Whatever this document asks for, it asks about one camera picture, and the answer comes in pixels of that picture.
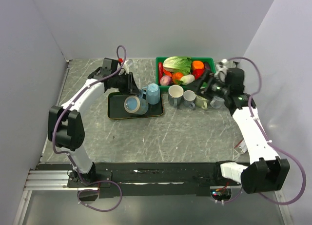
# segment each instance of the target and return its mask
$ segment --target mug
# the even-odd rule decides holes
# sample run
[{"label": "mug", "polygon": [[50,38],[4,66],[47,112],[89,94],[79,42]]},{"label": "mug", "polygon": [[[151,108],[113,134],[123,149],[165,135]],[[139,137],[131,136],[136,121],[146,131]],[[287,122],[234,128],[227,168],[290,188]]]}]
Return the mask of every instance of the mug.
[{"label": "mug", "polygon": [[206,98],[200,97],[199,95],[196,95],[195,105],[202,109],[208,108],[208,100]]},{"label": "mug", "polygon": [[146,95],[149,104],[157,104],[160,101],[160,89],[156,83],[151,83],[147,87],[142,88],[142,95]]},{"label": "mug", "polygon": [[195,92],[191,90],[187,90],[183,93],[183,103],[186,107],[189,107],[191,109],[195,109],[195,101],[196,95]]},{"label": "mug", "polygon": [[181,103],[183,97],[183,88],[179,85],[172,85],[168,90],[168,102],[174,108]]},{"label": "mug", "polygon": [[224,103],[223,98],[214,96],[213,100],[210,102],[210,105],[215,109],[219,109],[223,103]]},{"label": "mug", "polygon": [[137,96],[128,96],[123,105],[130,114],[145,114],[148,110],[147,101]]}]

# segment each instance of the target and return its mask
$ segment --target green basket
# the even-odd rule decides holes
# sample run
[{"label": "green basket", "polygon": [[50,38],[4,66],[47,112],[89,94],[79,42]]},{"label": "green basket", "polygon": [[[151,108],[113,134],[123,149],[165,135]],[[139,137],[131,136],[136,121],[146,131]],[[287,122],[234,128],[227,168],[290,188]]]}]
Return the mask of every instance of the green basket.
[{"label": "green basket", "polygon": [[[164,61],[166,59],[167,59],[167,57],[157,57],[156,58],[156,84],[158,84],[158,86],[162,92],[168,92],[168,89],[170,86],[161,86],[158,83],[158,63],[159,62],[164,63]],[[208,62],[212,72],[215,73],[215,64],[214,64],[214,60],[212,58],[192,58],[192,61],[202,61],[202,62],[206,61],[206,62]]]}]

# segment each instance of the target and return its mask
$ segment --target marble countertop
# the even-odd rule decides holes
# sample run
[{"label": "marble countertop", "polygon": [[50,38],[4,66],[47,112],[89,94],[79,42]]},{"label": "marble countertop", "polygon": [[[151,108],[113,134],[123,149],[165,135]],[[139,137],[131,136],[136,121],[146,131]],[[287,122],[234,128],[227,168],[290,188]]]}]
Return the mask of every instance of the marble countertop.
[{"label": "marble countertop", "polygon": [[[59,104],[69,100],[85,83],[87,76],[102,65],[103,59],[69,62],[69,71]],[[130,67],[138,87],[155,82],[155,60],[133,60]],[[84,146],[95,162],[216,162],[237,161],[234,146],[241,132],[222,107],[218,110],[178,109],[168,104],[163,93],[164,114],[159,117],[110,120],[107,117],[109,89],[91,105],[82,117],[85,128]],[[66,155],[56,155],[47,141],[42,162],[67,162]],[[248,154],[240,161],[249,161]]]}]

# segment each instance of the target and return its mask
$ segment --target white wall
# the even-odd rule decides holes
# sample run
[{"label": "white wall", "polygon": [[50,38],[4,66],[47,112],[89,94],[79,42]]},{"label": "white wall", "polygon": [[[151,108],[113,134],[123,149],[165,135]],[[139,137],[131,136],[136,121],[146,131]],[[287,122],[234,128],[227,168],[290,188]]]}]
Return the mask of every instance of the white wall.
[{"label": "white wall", "polygon": [[8,225],[39,161],[66,61],[32,0],[0,6],[0,223]]},{"label": "white wall", "polygon": [[34,0],[66,59],[243,55],[273,0]]},{"label": "white wall", "polygon": [[[312,222],[311,35],[311,0],[275,0],[245,54],[262,72],[263,89],[255,101],[269,137],[297,156],[307,173],[304,197],[290,206],[296,225]],[[247,70],[248,91],[255,91],[253,68],[246,63],[242,68]],[[290,163],[283,186],[288,200],[302,182],[298,167]]]}]

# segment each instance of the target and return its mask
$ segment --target orange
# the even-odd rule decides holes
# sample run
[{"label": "orange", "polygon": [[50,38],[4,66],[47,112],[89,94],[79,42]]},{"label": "orange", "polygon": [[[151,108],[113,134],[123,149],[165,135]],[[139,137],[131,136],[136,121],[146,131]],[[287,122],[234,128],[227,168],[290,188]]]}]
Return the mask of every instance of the orange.
[{"label": "orange", "polygon": [[174,84],[178,84],[180,79],[184,76],[184,74],[182,72],[176,72],[173,74],[172,76],[172,81],[174,82]]}]

